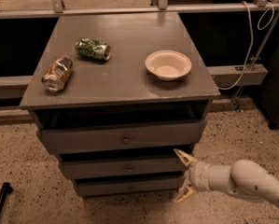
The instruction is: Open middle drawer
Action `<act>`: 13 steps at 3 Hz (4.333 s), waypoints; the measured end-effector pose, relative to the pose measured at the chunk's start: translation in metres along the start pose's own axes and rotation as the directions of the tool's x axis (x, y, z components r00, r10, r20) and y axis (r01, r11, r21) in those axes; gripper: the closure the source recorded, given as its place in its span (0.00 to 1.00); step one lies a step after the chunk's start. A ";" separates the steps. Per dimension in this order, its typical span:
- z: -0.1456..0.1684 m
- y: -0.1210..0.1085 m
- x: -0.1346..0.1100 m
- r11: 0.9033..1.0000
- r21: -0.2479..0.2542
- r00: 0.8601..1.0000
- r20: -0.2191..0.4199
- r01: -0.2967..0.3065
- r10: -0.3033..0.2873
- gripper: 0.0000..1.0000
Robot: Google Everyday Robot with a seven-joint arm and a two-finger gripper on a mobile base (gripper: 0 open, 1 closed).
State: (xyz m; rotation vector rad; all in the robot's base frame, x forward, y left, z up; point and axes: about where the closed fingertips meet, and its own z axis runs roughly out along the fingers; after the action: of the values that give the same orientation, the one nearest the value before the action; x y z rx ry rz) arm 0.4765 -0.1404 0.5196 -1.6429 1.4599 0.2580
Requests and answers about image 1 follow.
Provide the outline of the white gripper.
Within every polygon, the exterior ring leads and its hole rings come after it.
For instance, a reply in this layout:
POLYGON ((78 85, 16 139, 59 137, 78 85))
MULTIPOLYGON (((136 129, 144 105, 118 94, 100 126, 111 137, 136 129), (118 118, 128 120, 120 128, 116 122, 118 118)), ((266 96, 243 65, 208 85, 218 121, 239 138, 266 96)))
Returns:
POLYGON ((210 191, 210 163, 198 161, 193 156, 181 149, 175 148, 174 153, 189 168, 189 181, 185 180, 179 189, 176 201, 182 202, 192 196, 197 191, 210 191))

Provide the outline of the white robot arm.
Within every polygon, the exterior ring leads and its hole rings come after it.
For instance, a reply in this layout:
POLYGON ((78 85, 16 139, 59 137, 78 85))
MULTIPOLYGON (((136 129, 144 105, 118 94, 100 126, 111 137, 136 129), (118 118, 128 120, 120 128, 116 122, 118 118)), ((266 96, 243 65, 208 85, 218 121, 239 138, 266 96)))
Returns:
POLYGON ((174 153, 188 168, 188 175, 176 198, 186 200, 197 192, 219 191, 249 202, 269 202, 279 208, 279 180, 259 164, 239 160, 232 165, 198 161, 181 149, 174 153))

